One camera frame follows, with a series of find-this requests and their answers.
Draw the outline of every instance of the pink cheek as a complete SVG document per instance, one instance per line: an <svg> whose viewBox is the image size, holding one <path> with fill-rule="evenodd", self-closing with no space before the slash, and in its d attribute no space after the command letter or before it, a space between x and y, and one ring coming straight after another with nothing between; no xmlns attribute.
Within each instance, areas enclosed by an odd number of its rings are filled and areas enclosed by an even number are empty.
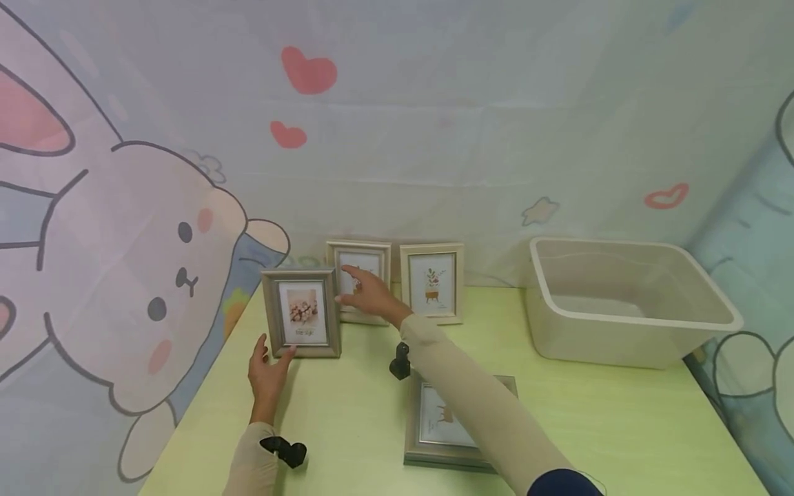
<svg viewBox="0 0 794 496"><path fill-rule="evenodd" d="M198 230L206 233L212 227L213 213L210 209L201 209L198 211Z"/></svg>
<svg viewBox="0 0 794 496"><path fill-rule="evenodd" d="M172 344L170 340L162 340L160 344L157 345L157 348L154 348L152 356L149 357L148 373L150 375L159 372L165 363L168 362L168 357L171 355L171 347Z"/></svg>

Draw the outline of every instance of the bunny eye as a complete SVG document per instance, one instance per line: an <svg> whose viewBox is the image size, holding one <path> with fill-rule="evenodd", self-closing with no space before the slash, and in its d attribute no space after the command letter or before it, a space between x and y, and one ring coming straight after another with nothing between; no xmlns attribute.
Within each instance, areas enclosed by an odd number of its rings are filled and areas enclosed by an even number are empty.
<svg viewBox="0 0 794 496"><path fill-rule="evenodd" d="M165 300L163 300L159 296L156 298L152 298L152 301L149 302L149 306L148 306L149 318L155 322L159 322L165 319L165 313L166 313Z"/></svg>
<svg viewBox="0 0 794 496"><path fill-rule="evenodd" d="M176 228L176 232L179 234L179 238L183 243L190 243L193 239L193 228L187 222L180 222L179 226Z"/></svg>

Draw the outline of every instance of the dark sleeve cuff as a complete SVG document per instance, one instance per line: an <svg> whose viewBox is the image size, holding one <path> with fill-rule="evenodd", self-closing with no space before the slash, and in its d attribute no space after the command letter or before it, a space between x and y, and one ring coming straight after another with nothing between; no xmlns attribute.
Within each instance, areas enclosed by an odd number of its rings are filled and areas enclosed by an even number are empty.
<svg viewBox="0 0 794 496"><path fill-rule="evenodd" d="M526 496L603 496L603 494L579 472L558 468L538 477Z"/></svg>

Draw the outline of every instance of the black clip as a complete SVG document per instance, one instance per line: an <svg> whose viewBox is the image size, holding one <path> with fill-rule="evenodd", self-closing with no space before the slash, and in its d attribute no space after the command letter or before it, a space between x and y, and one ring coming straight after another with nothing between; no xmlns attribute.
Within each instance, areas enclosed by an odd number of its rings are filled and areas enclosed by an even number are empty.
<svg viewBox="0 0 794 496"><path fill-rule="evenodd" d="M410 361L408 359L408 345L400 341L395 350L395 359L389 364L389 371L397 380L401 381L410 376Z"/></svg>
<svg viewBox="0 0 794 496"><path fill-rule="evenodd" d="M259 441L259 445L278 456L289 468L300 467L306 459L305 444L290 444L289 441L281 436L265 437Z"/></svg>

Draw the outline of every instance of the beige sleeve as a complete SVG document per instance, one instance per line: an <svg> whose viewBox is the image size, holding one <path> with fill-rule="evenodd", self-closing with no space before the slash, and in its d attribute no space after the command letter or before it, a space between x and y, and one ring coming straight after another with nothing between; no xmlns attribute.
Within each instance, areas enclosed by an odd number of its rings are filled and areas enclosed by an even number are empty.
<svg viewBox="0 0 794 496"><path fill-rule="evenodd" d="M572 468L518 399L425 317L411 315L400 335L411 366L438 392L485 459L516 494L547 471Z"/></svg>
<svg viewBox="0 0 794 496"><path fill-rule="evenodd" d="M223 496L271 495L279 471L279 459L262 448L259 441L275 435L273 427L263 422L255 422L245 429L234 451Z"/></svg>

